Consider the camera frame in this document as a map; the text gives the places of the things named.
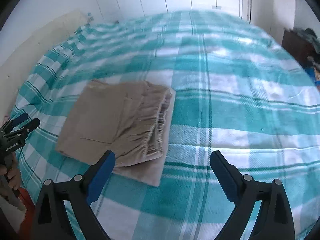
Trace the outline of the person left hand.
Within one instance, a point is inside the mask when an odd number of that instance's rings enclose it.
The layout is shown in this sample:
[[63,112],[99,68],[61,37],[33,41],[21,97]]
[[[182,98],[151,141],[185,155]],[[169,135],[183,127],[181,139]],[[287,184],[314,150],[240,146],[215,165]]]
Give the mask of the person left hand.
[[10,170],[3,165],[1,165],[1,175],[7,175],[9,179],[9,187],[12,190],[18,190],[21,185],[21,172],[18,168],[18,161],[16,158],[16,154],[12,152],[12,166]]

